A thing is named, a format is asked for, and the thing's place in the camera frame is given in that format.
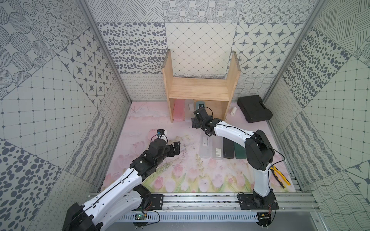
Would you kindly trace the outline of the clear labelled pencil case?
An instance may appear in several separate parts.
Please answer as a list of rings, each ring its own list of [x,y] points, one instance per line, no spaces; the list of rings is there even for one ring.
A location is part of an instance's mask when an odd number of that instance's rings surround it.
[[[223,138],[220,136],[212,137],[212,158],[223,159]]]

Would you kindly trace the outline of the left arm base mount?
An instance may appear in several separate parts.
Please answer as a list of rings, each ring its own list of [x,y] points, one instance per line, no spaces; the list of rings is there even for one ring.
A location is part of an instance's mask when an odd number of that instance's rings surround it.
[[[150,196],[144,196],[142,199],[139,210],[162,210],[163,207],[163,194],[151,194]]]

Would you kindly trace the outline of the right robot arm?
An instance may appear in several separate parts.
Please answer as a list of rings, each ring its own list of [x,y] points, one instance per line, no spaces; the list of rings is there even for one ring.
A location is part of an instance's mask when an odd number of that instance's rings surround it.
[[[202,129],[207,136],[219,136],[244,146],[246,159],[253,168],[253,194],[262,198],[271,193],[269,171],[275,155],[275,150],[261,130],[256,132],[243,130],[229,125],[225,121],[209,115],[206,108],[194,111],[194,128]]]

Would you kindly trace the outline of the teal pencil case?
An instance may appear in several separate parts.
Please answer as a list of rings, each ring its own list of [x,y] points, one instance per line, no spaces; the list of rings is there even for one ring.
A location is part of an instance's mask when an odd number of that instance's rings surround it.
[[[204,108],[204,107],[205,107],[204,101],[196,101],[196,107],[195,107],[196,110],[199,110],[200,108]]]

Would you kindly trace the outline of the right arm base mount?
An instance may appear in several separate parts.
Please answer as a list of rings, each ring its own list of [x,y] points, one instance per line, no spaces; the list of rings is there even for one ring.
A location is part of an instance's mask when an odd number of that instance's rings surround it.
[[[262,197],[255,191],[252,194],[238,193],[237,199],[242,210],[278,210],[279,206],[273,192]]]

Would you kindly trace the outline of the clear rounded pencil case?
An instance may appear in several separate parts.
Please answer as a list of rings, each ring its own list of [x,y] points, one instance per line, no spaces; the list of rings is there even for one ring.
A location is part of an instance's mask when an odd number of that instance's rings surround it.
[[[199,156],[209,159],[212,156],[212,139],[206,134],[202,134],[199,143]]]

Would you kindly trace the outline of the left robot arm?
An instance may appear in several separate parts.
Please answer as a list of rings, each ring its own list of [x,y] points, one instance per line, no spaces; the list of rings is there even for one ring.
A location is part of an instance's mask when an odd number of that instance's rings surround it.
[[[73,204],[66,213],[64,231],[105,231],[120,217],[151,205],[151,192],[143,181],[156,172],[167,157],[180,154],[179,141],[168,144],[157,138],[112,185],[83,205]]]

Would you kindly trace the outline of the dark green pencil case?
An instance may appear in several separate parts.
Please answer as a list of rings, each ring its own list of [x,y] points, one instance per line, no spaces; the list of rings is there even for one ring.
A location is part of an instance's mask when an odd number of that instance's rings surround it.
[[[245,148],[236,142],[233,145],[234,145],[235,158],[236,159],[247,159]]]

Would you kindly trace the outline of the black pencil case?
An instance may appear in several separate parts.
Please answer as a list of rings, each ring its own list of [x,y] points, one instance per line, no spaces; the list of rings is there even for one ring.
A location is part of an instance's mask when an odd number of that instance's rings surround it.
[[[224,159],[235,158],[234,142],[227,138],[223,138],[223,158]]]

